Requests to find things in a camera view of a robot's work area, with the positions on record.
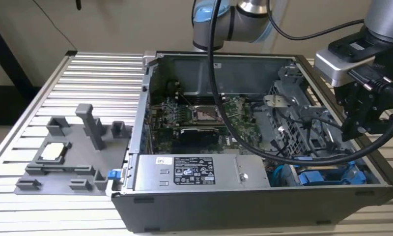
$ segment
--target warning label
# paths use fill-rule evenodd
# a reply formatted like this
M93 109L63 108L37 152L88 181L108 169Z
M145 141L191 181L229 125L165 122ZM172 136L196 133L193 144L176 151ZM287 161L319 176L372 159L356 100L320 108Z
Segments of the warning label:
M176 157L173 182L177 185L216 184L212 157Z

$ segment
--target sticker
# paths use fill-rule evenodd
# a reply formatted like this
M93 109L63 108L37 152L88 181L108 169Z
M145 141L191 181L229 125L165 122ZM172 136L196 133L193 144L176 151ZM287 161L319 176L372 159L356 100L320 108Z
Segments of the sticker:
M156 165L172 165L173 158L172 157L157 157Z
M173 168L175 184L216 184L212 157L175 157Z

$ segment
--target cable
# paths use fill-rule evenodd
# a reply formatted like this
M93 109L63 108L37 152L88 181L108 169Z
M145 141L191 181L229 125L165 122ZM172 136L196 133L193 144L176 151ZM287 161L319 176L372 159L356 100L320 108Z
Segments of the cable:
M308 120L308 121L300 121L300 120L295 120L295 119L287 117L283 114L283 112L280 111L280 109L276 109L275 108L275 110L276 110L277 114L281 116L281 118L285 119L285 120L288 120L289 122L299 123L299 124L307 124L307 123L312 122L312 119L317 119L320 122L323 122L325 124L329 124L331 126L336 127L337 129L341 129L340 125L337 125L336 123L325 120L324 118L320 118L320 117L316 117L316 116L312 116L312 115L305 115L305 116L301 116L300 118L303 118L303 117L311 117L311 120Z
M213 93L213 99L215 103L219 109L219 113L223 117L224 125L227 126L232 136L235 137L236 141L239 144L253 154L259 155L260 157L269 159L272 161L283 162L289 165L301 165L301 166L328 166L328 165L339 165L344 164L347 162L351 162L359 158L363 158L367 156L371 152L377 150L393 137L393 120L391 122L391 126L388 127L388 130L385 133L379 137L379 139L367 147L364 147L361 150L355 152L351 155L347 155L344 157L333 158L320 158L316 160L297 160L297 159L291 159L291 158L283 158L280 156L272 155L265 153L264 151L256 149L239 135L236 129L233 128L233 125L231 123L231 120L227 116L224 106L221 104L220 96L219 96L219 90L217 90L217 83L216 83L216 75L215 75L215 50L213 50L213 45L215 45L215 32L216 32L216 23L217 23L217 14L219 14L219 9L220 9L220 3L221 0L215 1L215 7L212 11L212 16L211 16L211 23L209 23L209 39L208 39L208 51L207 51L207 66L208 66L208 78L209 78L209 85L211 85L211 90ZM384 90L381 91L383 93L387 93L392 98L393 98L393 88L392 87L385 87Z
M275 112L280 115L280 117L281 117L283 119L288 120L289 122L299 123L299 124L303 124L303 125L305 125L307 123L312 122L312 120L301 121L301 120L295 120L295 119L292 119L291 117L287 117L287 116L283 114L283 112L280 111L280 109L277 109L277 108L273 108L273 113L275 113Z
M273 16L272 16L272 11L271 11L271 0L267 0L267 12L268 12L268 18L269 18L269 21L271 21L271 24L272 26L275 27L276 31L289 40L307 40L307 39L311 39L311 38L316 38L319 36L323 36L324 34L328 34L333 31L337 31L348 26L353 26L353 25L357 25L357 24L363 24L364 23L364 20L356 20L356 21L351 21L351 22L347 22L336 27L332 27L321 32L317 32L317 33L313 33L311 35L307 35L307 36L301 36L301 37L295 37L295 36L291 36L288 35L281 29L280 27L277 26L275 20L273 20Z
M197 3L197 0L195 0L195 3L192 3L192 12L191 12L192 28L195 27L195 10L196 10L196 3Z
M309 128L308 131L307 131L307 141L308 141L308 147L311 149L311 152L316 155L316 157L320 157L315 147L312 146L311 144L311 133L312 133L312 129Z
M283 153L283 156L284 156L284 151L287 150L287 148L288 148L288 145L289 145L289 138L287 137L287 139L285 139L285 143L284 143L284 146L283 146L283 148L280 149L280 150L277 150L277 156Z
M71 43L72 47L75 48L76 51L77 50L77 47L73 45L73 43L71 42L71 40L68 39L68 37L65 36L65 34L60 31L59 27L55 25L51 17L48 16L47 12L44 11L44 9L41 8L40 4L37 3L36 0L32 0L35 2L35 4L39 6L40 10L43 11L44 15L47 16L48 20L51 21L53 27L56 28L56 30L61 33L61 35L65 37L67 41Z

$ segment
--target motherboard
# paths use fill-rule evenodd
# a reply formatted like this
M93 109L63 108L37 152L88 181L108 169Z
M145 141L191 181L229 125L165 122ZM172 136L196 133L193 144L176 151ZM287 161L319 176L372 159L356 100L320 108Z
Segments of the motherboard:
M224 108L240 136L261 148L263 136L249 103L243 96L225 96ZM152 141L155 154L249 154L232 137L217 107L192 104L192 97L179 94L151 106Z

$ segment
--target aluminum extrusion table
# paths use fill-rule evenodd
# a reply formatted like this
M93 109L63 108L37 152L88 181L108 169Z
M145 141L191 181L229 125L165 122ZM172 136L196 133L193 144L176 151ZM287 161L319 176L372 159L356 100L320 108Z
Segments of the aluminum extrusion table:
M91 103L104 124L133 125L143 79L143 55L77 53L65 56L0 145L0 235L128 235L107 196L15 195L15 184L48 134L51 116L81 123L75 110ZM393 138L380 149L393 166ZM337 226L177 232L176 235L393 236L393 200L369 206Z

